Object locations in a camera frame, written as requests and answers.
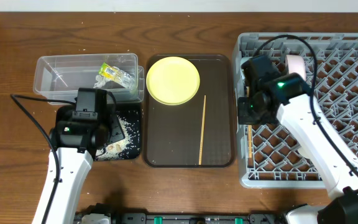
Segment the pile of rice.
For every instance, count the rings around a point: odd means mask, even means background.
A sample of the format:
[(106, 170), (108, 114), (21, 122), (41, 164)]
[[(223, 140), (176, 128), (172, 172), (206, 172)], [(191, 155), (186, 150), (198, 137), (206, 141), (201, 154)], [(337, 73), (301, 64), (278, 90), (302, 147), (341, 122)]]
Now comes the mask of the pile of rice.
[(124, 131), (125, 139), (97, 150), (96, 161), (135, 159), (140, 154), (140, 118), (136, 114), (120, 114), (117, 117)]

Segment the white bowl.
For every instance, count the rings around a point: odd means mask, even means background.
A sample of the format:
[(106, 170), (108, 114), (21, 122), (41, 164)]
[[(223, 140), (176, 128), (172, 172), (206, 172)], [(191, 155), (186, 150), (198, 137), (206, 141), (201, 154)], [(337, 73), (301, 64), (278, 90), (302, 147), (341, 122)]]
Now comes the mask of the white bowl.
[(285, 65), (289, 73), (297, 73), (306, 80), (306, 68), (303, 57), (298, 55), (287, 55), (285, 57)]

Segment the wooden chopstick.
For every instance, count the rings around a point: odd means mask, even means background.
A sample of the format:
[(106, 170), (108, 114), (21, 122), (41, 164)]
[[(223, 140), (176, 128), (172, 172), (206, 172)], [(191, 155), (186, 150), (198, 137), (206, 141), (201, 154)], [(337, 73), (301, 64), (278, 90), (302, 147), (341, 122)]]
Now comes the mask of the wooden chopstick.
[[(249, 90), (250, 88), (247, 87), (246, 96), (249, 97)], [(253, 158), (252, 152), (252, 125), (247, 125), (247, 142), (248, 142), (248, 158)]]
[(205, 114), (206, 114), (206, 95), (204, 95), (204, 98), (203, 98), (203, 112), (202, 112), (201, 134), (200, 134), (200, 149), (199, 149), (199, 159), (198, 159), (199, 166), (202, 164), (202, 156), (203, 156)]

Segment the green snack wrapper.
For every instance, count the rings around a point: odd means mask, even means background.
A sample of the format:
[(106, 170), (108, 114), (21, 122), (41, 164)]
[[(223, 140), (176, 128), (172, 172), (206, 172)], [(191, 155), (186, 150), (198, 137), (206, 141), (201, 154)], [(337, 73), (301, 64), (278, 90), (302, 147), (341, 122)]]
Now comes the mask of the green snack wrapper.
[(95, 80), (96, 83), (94, 84), (94, 88), (102, 88), (108, 82), (117, 83), (127, 89), (135, 87), (135, 78), (132, 75), (118, 67), (110, 66), (107, 63), (102, 64)]

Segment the yellow plate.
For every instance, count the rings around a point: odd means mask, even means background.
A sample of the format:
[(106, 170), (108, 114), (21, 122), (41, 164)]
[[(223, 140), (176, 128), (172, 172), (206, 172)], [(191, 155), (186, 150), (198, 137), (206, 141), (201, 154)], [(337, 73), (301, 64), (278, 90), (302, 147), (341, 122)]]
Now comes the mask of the yellow plate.
[(190, 101), (200, 87), (200, 74), (189, 60), (165, 57), (147, 72), (146, 85), (153, 99), (164, 105), (181, 105)]

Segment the light blue bowl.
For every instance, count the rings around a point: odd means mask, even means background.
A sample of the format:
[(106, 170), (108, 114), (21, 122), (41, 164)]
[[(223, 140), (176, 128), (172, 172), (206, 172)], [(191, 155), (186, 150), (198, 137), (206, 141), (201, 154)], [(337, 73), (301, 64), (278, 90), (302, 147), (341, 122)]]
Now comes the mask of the light blue bowl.
[(248, 80), (247, 74), (248, 74), (248, 69), (250, 67), (250, 63), (249, 60), (252, 57), (242, 57), (241, 58), (241, 62), (240, 62), (240, 66), (241, 66), (241, 77), (244, 81)]

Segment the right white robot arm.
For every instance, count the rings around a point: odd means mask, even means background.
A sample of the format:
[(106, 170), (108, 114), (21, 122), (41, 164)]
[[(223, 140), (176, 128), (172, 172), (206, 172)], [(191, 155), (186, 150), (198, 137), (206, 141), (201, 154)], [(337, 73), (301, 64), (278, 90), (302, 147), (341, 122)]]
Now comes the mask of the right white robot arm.
[(358, 157), (325, 117), (306, 83), (305, 63), (286, 59), (281, 74), (265, 55), (242, 59), (245, 96), (237, 101), (239, 124), (280, 123), (301, 146), (321, 176), (331, 202), (300, 205), (283, 215), (286, 223), (358, 223)]

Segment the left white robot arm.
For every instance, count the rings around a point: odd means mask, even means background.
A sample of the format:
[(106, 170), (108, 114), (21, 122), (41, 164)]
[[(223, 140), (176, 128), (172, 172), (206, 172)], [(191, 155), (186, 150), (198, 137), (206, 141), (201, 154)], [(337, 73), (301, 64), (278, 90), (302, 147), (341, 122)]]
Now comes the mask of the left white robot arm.
[(64, 101), (58, 109), (55, 126), (46, 132), (20, 104), (12, 100), (35, 124), (50, 147), (48, 173), (33, 223), (72, 223), (85, 182), (98, 150), (112, 142), (119, 121), (112, 92), (79, 88), (75, 101)]

